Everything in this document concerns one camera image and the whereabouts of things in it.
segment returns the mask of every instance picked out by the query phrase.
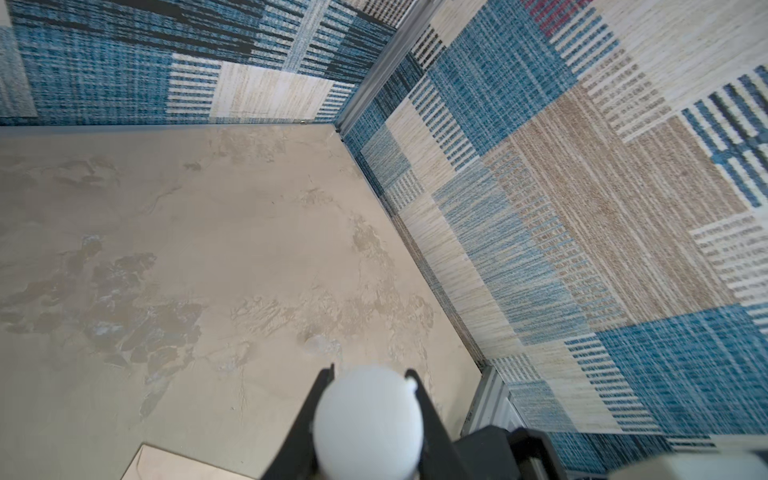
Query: white ball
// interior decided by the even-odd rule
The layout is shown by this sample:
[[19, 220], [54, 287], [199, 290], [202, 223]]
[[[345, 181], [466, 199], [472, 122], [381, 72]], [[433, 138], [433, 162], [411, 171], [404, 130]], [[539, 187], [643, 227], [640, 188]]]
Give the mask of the white ball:
[[334, 380], [315, 411], [313, 441], [329, 480], [404, 480], [424, 441], [417, 384], [381, 366], [356, 368]]

